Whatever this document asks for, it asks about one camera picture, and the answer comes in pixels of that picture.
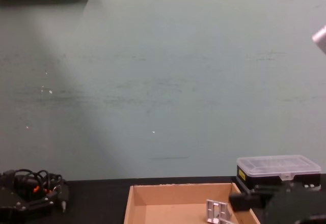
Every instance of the cardboard box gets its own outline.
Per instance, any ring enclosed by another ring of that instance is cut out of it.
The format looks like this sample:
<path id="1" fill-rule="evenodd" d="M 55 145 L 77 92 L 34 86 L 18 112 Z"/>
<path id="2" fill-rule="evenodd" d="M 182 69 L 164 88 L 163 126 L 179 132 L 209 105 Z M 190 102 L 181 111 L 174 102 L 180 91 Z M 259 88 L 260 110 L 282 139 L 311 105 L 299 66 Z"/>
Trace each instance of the cardboard box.
<path id="1" fill-rule="evenodd" d="M 206 200 L 228 202 L 234 183 L 130 187 L 124 224 L 205 224 Z M 238 224 L 260 224 L 252 210 L 231 213 Z"/>

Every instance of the metal bracket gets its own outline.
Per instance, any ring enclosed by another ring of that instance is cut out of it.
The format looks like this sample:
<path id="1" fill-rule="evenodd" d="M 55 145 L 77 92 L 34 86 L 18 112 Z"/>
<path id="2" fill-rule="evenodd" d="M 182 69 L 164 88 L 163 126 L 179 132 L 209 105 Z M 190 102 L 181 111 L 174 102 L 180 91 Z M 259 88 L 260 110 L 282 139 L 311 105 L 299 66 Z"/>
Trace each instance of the metal bracket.
<path id="1" fill-rule="evenodd" d="M 214 200 L 206 201 L 207 222 L 212 224 L 234 224 L 230 221 L 231 214 L 228 204 Z"/>

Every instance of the yellow label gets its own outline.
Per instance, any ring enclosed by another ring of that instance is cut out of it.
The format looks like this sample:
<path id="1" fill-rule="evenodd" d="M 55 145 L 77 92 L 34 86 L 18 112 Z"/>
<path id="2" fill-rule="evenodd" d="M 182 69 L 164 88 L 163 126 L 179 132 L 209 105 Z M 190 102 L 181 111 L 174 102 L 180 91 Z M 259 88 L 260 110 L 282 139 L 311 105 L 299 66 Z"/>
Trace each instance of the yellow label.
<path id="1" fill-rule="evenodd" d="M 239 176 L 245 181 L 246 180 L 246 175 L 243 173 L 242 170 L 239 169 Z"/>

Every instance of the light green wall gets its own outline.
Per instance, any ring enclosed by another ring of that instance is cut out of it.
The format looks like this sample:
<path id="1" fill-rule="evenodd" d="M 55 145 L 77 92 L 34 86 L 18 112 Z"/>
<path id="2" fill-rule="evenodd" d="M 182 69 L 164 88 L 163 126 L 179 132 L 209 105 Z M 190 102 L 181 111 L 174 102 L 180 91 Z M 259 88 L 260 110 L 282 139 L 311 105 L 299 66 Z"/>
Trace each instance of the light green wall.
<path id="1" fill-rule="evenodd" d="M 0 170 L 235 175 L 276 154 L 325 169 L 325 23 L 326 0 L 2 1 Z"/>

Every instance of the black table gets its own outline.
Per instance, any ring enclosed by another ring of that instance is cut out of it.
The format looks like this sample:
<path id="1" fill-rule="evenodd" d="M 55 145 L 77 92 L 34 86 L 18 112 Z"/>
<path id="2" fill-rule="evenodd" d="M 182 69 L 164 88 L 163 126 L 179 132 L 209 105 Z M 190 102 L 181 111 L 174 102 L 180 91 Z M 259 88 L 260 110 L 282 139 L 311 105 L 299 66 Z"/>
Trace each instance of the black table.
<path id="1" fill-rule="evenodd" d="M 70 181 L 70 202 L 65 214 L 56 210 L 51 216 L 27 223 L 123 224 L 129 188 L 132 185 L 224 183 L 234 180 L 234 177 L 185 177 Z"/>

